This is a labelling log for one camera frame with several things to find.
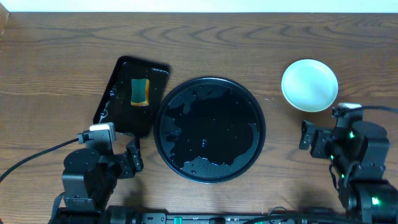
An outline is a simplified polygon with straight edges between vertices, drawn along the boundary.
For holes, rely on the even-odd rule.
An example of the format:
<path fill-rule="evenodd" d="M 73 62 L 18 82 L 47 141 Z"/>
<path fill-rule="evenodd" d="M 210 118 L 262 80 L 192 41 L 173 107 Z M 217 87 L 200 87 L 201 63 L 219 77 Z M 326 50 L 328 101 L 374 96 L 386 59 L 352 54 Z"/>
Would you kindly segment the mint plate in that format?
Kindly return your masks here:
<path fill-rule="evenodd" d="M 338 80 L 333 70 L 314 59 L 302 59 L 289 65 L 281 79 L 285 99 L 305 112 L 329 108 L 338 95 Z"/>

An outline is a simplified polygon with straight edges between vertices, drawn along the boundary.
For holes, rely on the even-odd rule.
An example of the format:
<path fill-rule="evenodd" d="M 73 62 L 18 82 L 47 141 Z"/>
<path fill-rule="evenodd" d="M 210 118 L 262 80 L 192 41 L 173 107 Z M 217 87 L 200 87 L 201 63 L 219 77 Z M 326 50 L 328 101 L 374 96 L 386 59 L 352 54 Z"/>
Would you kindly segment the orange sponge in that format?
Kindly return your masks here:
<path fill-rule="evenodd" d="M 149 105 L 149 85 L 150 81 L 146 78 L 131 80 L 131 105 Z"/>

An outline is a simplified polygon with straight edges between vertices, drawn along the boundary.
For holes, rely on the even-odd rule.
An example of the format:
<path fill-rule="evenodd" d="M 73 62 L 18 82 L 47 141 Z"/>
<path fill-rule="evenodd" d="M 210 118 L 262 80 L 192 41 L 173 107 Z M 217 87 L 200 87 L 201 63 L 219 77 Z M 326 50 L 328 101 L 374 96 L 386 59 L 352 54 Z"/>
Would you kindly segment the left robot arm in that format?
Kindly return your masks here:
<path fill-rule="evenodd" d="M 139 213 L 132 207 L 109 206 L 117 181 L 132 179 L 144 168 L 138 137 L 122 154 L 113 152 L 115 140 L 113 123 L 94 124 L 77 135 L 85 147 L 64 159 L 64 191 L 54 201 L 51 223 L 262 223 L 256 215 Z"/>

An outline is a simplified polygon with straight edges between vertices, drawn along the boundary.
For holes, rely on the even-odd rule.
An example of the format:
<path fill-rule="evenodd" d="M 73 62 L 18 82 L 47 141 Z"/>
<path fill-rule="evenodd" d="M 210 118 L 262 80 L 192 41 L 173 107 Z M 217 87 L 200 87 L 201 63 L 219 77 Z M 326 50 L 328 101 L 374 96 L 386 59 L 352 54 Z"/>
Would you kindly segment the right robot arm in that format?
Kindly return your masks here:
<path fill-rule="evenodd" d="M 363 223 L 397 223 L 397 188 L 383 178 L 390 147 L 387 131 L 368 121 L 310 128 L 311 156 L 331 160 L 346 217 Z"/>

